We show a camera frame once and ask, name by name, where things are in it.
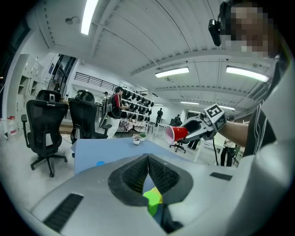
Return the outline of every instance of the white cabinet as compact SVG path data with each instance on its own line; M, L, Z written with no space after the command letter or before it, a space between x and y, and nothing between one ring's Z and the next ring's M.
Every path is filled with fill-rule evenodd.
M28 54L21 54L14 67L8 89L7 115L15 116L22 128L21 115L26 114L26 103L35 99L42 88L43 67Z

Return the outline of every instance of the camera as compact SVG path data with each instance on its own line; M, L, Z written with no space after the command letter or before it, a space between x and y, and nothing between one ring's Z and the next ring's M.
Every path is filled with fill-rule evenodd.
M221 45L220 26L221 26L220 21L216 21L214 19L209 20L208 29L209 29L209 32L211 34L214 44L218 47Z

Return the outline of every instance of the potted plant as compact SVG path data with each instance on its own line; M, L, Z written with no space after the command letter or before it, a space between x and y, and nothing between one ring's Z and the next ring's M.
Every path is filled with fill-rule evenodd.
M145 141L145 139L147 137L145 133L141 133L139 136L140 136L140 141L142 141L142 142Z
M136 136L136 137L134 138L134 140L133 140L133 143L134 143L135 145L138 145L138 144L140 143L140 137Z

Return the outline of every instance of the person's arm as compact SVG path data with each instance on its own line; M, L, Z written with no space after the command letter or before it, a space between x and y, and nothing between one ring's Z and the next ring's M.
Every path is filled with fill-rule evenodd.
M218 132L235 144L241 147L246 146L248 136L248 124L227 121Z
M120 100L120 98L119 98L119 94L116 94L116 95L115 95L115 101L116 101L116 106L117 106L117 108L120 108L120 109L126 109L126 106L123 106L123 105L121 104L121 100Z

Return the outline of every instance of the red plastic cup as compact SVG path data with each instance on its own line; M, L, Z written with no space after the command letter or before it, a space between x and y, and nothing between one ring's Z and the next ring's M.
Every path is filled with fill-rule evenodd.
M169 144L177 142L188 135L188 130L185 127L176 127L168 125L166 127L166 140Z

